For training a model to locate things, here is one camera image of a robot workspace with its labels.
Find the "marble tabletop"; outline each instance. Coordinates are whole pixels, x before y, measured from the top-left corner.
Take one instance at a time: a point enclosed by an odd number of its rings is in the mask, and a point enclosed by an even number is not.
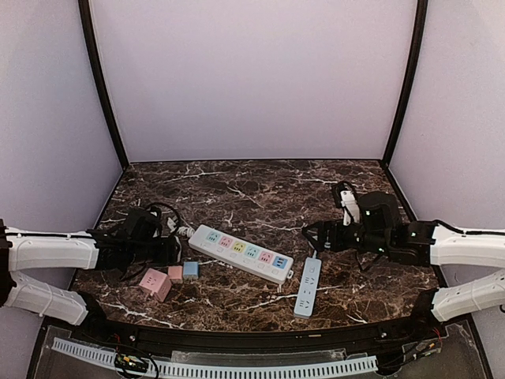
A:
[[[323,266],[313,315],[308,320],[293,316],[303,264],[311,253],[301,228],[342,218],[330,186],[343,179],[358,193],[394,193],[375,160],[132,164],[110,199],[101,228],[123,220],[133,206],[162,201],[180,211],[186,226],[196,229],[203,223],[293,257],[294,276],[279,291],[274,283],[191,250],[183,240],[183,261],[198,261],[200,278],[174,284],[164,303],[146,298],[137,286],[141,276],[120,282],[117,271],[79,270],[72,290],[94,295],[111,320],[198,331],[307,330],[407,316],[419,292],[438,285],[433,270],[382,258],[360,272],[352,251],[319,255]]]

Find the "white panel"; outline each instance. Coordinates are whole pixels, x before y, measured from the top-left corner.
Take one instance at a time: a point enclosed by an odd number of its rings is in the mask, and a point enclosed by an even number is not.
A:
[[[77,1],[0,2],[0,218],[35,231],[92,227],[120,175]],[[29,275],[66,287],[73,270]],[[0,309],[0,378],[26,376],[40,319]]]
[[[92,4],[132,161],[382,156],[415,2]]]
[[[505,228],[505,3],[435,0],[393,158],[419,218],[460,227]],[[449,283],[489,273],[445,268]],[[496,379],[505,378],[505,317],[475,313]]]

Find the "white perforated rail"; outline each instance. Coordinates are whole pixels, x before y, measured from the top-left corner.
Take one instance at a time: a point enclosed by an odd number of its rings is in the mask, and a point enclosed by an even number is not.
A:
[[[97,348],[80,343],[54,338],[53,350],[80,359],[96,366],[115,370],[115,352],[108,348]],[[225,367],[200,366],[156,360],[160,378],[169,379],[330,379],[377,370],[376,357],[351,359],[341,362],[317,363],[305,366],[280,367]],[[156,371],[149,362],[146,377],[154,377]]]

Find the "pink cube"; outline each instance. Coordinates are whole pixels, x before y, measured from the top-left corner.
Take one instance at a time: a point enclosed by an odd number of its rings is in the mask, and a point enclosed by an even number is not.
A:
[[[164,302],[172,283],[168,275],[150,268],[142,278],[140,288],[149,296],[154,296],[159,302]]]
[[[169,266],[168,279],[172,283],[182,283],[182,266]]]

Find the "black pole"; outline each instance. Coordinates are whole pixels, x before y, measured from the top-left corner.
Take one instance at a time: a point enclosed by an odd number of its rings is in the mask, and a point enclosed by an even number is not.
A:
[[[129,166],[128,157],[126,156],[125,147],[119,135],[118,124],[110,105],[109,93],[105,85],[105,78],[103,77],[102,66],[98,55],[98,47],[96,46],[95,32],[93,30],[93,21],[91,10],[89,9],[89,0],[79,0],[80,22],[82,23],[82,30],[84,33],[84,40],[88,49],[89,63],[92,67],[93,77],[95,78],[96,91],[102,104],[103,115],[109,129],[110,138],[116,154],[118,155],[119,162],[125,170]]]
[[[423,40],[423,32],[425,31],[426,12],[428,10],[428,0],[417,0],[416,20],[413,25],[412,42],[410,43],[409,59],[403,79],[402,91],[400,99],[396,107],[395,120],[391,127],[389,139],[387,140],[386,150],[382,158],[383,163],[389,166],[393,154],[395,153],[398,137],[402,128],[403,119],[409,103],[410,92],[412,91],[413,79],[416,75],[417,61],[419,60],[419,52],[421,51],[421,42]]]

